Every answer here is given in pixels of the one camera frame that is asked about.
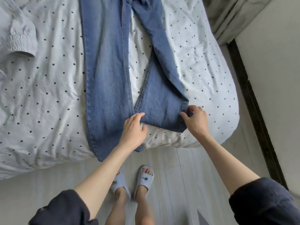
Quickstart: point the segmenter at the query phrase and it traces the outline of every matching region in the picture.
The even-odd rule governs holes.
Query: wooden floor
[[[227,49],[222,47],[231,72]],[[240,122],[223,147],[260,176],[269,177],[240,88]],[[155,180],[148,200],[156,224],[198,225],[197,209],[210,225],[236,224],[228,204],[229,194],[203,148],[161,147],[132,153],[122,169],[133,193],[137,171],[142,164],[153,167]],[[48,204],[59,192],[73,188],[96,166],[97,159],[66,163],[0,181],[0,218],[2,224],[26,224],[38,208]],[[109,192],[97,218],[104,224],[115,196]],[[134,224],[136,203],[126,206],[126,224]]]

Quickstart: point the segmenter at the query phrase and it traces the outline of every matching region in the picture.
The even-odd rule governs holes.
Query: dark brown baseboard
[[[227,48],[270,176],[288,189],[235,40],[229,43]]]

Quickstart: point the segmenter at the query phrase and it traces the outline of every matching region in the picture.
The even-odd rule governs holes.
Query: denim pants
[[[131,9],[152,42],[145,81],[132,102],[128,37]],[[175,132],[186,125],[188,99],[164,26],[161,0],[81,0],[86,64],[87,137],[91,150],[103,161],[118,144],[124,121],[145,112],[141,122]]]

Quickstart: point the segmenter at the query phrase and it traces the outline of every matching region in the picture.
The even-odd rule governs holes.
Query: person's left hand
[[[131,151],[140,146],[147,136],[147,126],[140,128],[140,120],[145,113],[136,113],[128,118],[124,123],[119,146],[130,148]]]

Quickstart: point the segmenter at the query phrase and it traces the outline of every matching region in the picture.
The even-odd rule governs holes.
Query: open-toe slipper
[[[146,168],[146,169],[149,169],[151,171],[151,174],[147,174],[145,172],[142,172],[142,170]],[[134,192],[134,200],[136,201],[136,196],[137,196],[137,188],[139,187],[139,185],[143,185],[145,186],[148,191],[147,191],[147,194],[146,196],[148,195],[148,192],[149,192],[149,189],[150,189],[150,186],[153,182],[153,179],[154,179],[154,172],[153,170],[146,166],[146,165],[142,165],[140,167],[140,170],[139,170],[139,174],[138,174],[138,178],[137,178],[137,187],[135,188],[135,192]]]
[[[119,188],[121,186],[123,186],[125,188],[125,190],[126,190],[126,192],[128,194],[128,199],[130,199],[131,198],[130,191],[129,191],[127,185],[126,185],[126,181],[125,181],[124,175],[120,171],[120,173],[115,176],[115,179],[112,182],[112,185],[111,185],[110,189],[115,194],[115,191],[117,190],[117,188]]]

